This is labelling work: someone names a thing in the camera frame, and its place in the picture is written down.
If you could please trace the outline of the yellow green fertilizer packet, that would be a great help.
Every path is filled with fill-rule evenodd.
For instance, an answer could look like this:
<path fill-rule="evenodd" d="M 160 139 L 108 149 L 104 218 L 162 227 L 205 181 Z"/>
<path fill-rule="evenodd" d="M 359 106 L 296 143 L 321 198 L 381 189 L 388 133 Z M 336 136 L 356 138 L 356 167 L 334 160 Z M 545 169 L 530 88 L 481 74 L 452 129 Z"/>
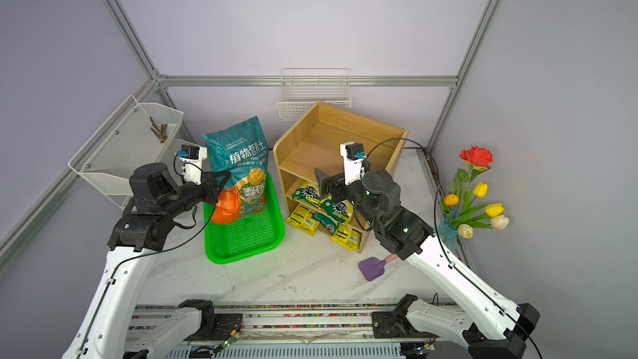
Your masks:
<path fill-rule="evenodd" d="M 347 199 L 335 202 L 331 198 L 327 198 L 321 202 L 320 206 L 328 217 L 339 224 L 347 224 L 352 219 L 354 209 Z"/>
<path fill-rule="evenodd" d="M 293 192 L 292 199 L 302 201 L 317 209 L 322 207 L 322 198 L 318 185 L 310 181 L 303 181 Z"/>
<path fill-rule="evenodd" d="M 331 241 L 344 249 L 357 252 L 362 242 L 362 233 L 349 224 L 339 224 L 331 237 Z"/>
<path fill-rule="evenodd" d="M 299 204 L 288 216 L 286 223 L 294 229 L 300 230 L 313 237 L 321 222 L 315 218 L 317 211 L 310 209 L 303 204 Z"/>

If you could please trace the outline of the teal orange soil bag front-facing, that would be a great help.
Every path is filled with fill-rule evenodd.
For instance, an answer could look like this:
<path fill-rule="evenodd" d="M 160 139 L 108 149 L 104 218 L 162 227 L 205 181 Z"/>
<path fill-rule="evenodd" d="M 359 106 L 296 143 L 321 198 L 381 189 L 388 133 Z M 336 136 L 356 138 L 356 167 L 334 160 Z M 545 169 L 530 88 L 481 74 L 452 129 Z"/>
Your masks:
<path fill-rule="evenodd" d="M 222 131 L 203 135 L 211 171 L 229 172 L 212 222 L 232 224 L 264 210 L 268 145 L 256 116 Z"/>

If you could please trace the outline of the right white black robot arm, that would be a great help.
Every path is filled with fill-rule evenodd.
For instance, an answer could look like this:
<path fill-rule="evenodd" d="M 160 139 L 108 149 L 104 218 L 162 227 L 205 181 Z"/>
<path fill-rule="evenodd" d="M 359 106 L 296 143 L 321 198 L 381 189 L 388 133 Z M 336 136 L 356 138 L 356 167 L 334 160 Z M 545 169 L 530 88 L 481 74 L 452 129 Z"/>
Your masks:
<path fill-rule="evenodd" d="M 407 295 L 395 317 L 415 332 L 458 344 L 473 358 L 520 358 L 540 314 L 499 294 L 458 260 L 435 230 L 400 203 L 400 186 L 387 171 L 367 171 L 348 181 L 344 174 L 315 171 L 322 197 L 347 200 L 355 218 L 372 228 L 390 253 L 419 269 L 459 306 L 449 310 Z"/>

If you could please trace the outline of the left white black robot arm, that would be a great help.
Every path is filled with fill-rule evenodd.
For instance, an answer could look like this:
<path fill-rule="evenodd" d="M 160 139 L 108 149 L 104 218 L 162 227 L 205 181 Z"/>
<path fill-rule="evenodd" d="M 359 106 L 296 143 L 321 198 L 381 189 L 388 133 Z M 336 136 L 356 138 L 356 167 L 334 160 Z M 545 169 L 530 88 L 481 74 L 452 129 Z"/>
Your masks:
<path fill-rule="evenodd" d="M 113 228 L 100 284 L 64 357 L 163 358 L 181 342 L 215 334 L 214 304 L 191 299 L 147 336 L 126 342 L 143 283 L 159 255 L 168 252 L 176 217 L 201 203 L 217 204 L 230 178 L 228 171 L 203 171 L 198 182 L 177 185 L 163 163 L 134 171 L 133 197 Z"/>

